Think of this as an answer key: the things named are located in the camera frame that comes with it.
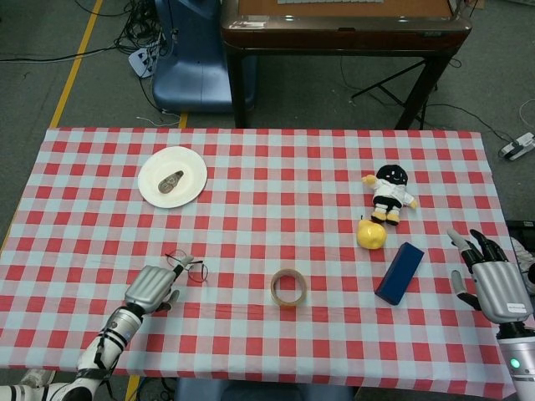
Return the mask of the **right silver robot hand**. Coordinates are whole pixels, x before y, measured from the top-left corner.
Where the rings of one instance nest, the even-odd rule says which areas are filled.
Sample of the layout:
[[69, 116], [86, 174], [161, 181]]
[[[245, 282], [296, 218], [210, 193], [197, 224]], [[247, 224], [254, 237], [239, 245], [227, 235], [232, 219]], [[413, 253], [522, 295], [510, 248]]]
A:
[[475, 294], [470, 294], [461, 273], [454, 270], [451, 272], [454, 293], [470, 307], [481, 311], [490, 322], [525, 322], [533, 314], [533, 308], [518, 266], [507, 259], [495, 241], [473, 229], [470, 233], [477, 244], [465, 240], [452, 228], [447, 231], [476, 289]]

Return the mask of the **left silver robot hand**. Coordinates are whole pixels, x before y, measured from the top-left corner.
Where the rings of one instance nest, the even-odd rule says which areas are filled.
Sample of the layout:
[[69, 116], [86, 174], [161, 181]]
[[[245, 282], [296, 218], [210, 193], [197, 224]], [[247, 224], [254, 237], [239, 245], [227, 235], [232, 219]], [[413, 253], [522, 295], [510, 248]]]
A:
[[172, 269], [145, 266], [126, 290], [125, 307], [138, 317], [171, 310], [180, 296], [172, 286], [193, 260], [192, 255], [185, 255], [176, 259]]

